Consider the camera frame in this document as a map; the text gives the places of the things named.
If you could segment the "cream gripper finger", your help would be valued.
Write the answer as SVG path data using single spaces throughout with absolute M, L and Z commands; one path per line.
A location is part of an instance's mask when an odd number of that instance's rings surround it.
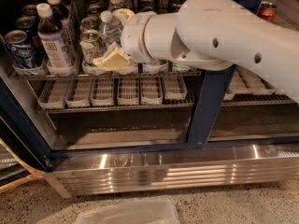
M 135 15 L 135 13 L 128 8 L 116 9 L 112 12 L 112 15 L 117 18 L 123 26 Z
M 130 64 L 129 56 L 113 42 L 102 57 L 94 58 L 93 64 L 105 71 L 115 71 Z

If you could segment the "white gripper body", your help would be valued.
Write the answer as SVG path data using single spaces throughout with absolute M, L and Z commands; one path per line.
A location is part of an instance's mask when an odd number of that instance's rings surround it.
M 144 33 L 150 18 L 155 12 L 136 13 L 124 26 L 121 33 L 121 47 L 136 63 L 150 63 L 154 59 L 150 56 L 145 45 Z

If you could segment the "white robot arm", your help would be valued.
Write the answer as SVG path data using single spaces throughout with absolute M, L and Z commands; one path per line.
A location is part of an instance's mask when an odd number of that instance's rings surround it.
M 94 59 L 103 70 L 168 60 L 210 71 L 234 64 L 299 103 L 299 32 L 265 21 L 233 0 L 187 0 L 179 12 L 135 14 L 120 44 Z

